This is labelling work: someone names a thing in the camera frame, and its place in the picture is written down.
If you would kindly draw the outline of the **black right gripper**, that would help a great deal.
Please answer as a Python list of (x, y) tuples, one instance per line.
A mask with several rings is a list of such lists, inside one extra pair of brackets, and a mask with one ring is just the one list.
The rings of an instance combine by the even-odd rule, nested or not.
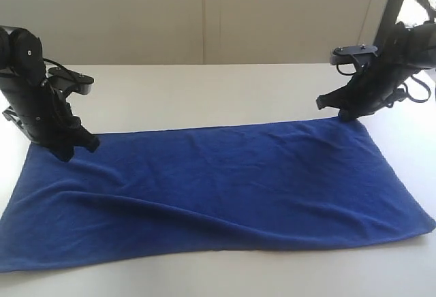
[(407, 89), (403, 83), (408, 78), (407, 65), (381, 54), (364, 66), (346, 86), (319, 95), (315, 100), (317, 109), (336, 108), (339, 109), (340, 121), (354, 121), (406, 99)]

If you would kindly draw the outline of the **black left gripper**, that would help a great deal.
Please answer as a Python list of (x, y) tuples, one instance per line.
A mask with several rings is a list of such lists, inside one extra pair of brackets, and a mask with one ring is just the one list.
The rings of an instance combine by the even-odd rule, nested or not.
[(10, 103), (3, 111), (6, 120), (13, 122), (30, 141), (47, 147), (58, 160), (69, 162), (75, 146), (90, 153), (100, 146), (99, 137), (81, 126), (63, 94), (46, 80), (32, 86), (20, 76), (4, 75), (1, 92)]

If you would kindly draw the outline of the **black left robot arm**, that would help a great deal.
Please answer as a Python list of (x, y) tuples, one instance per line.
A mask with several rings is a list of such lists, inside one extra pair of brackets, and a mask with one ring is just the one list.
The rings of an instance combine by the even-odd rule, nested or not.
[(1, 27), (1, 92), (9, 102), (3, 116), (28, 139), (68, 162), (75, 147), (93, 153), (99, 138), (84, 128), (67, 98), (87, 95), (94, 79), (43, 56), (32, 32)]

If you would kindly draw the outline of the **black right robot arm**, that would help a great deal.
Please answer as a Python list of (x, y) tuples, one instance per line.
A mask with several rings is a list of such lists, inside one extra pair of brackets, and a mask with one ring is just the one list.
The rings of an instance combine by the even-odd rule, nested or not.
[(397, 101), (409, 99), (424, 103), (409, 94), (408, 78), (429, 86), (416, 78), (422, 70), (435, 68), (435, 23), (425, 22), (416, 27), (395, 24), (381, 48), (358, 45), (335, 48), (330, 64), (339, 68), (352, 64), (349, 82), (316, 99), (318, 109), (336, 108), (342, 121), (369, 116), (382, 108), (391, 108)]

